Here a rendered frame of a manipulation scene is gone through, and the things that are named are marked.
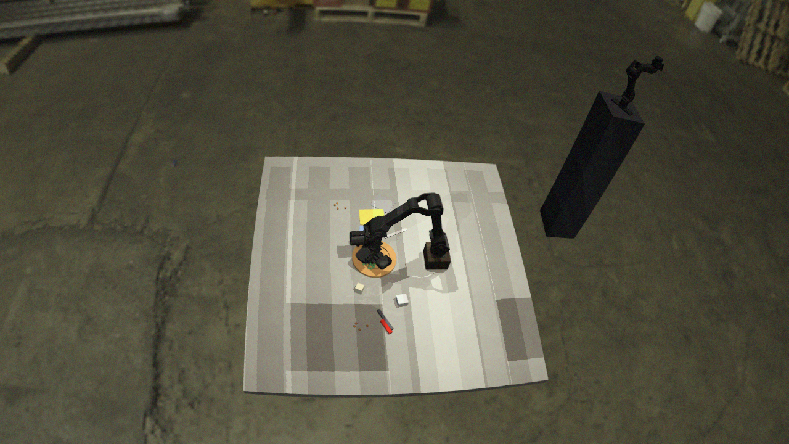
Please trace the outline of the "tan round board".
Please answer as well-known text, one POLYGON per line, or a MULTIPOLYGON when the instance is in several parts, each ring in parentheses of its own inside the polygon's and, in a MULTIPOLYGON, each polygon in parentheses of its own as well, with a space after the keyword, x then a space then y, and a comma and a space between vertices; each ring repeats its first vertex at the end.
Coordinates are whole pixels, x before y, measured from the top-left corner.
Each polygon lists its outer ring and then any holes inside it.
POLYGON ((355 254, 359 251, 359 249, 362 248, 362 246, 363 245, 359 245, 358 247, 355 247, 353 249, 353 265, 360 273, 366 276, 371 276, 372 278, 380 278, 381 276, 386 276, 395 268, 396 253, 390 245, 386 244, 386 242, 383 242, 383 244, 380 246, 382 248, 381 252, 383 253, 383 256, 387 255, 392 259, 392 264, 388 265, 386 269, 379 269, 377 267, 377 264, 375 264, 375 267, 372 269, 371 269, 372 265, 370 266, 367 264, 362 265, 362 262, 359 261, 355 256, 355 254), (367 267, 370 267, 370 269, 367 269, 367 267))

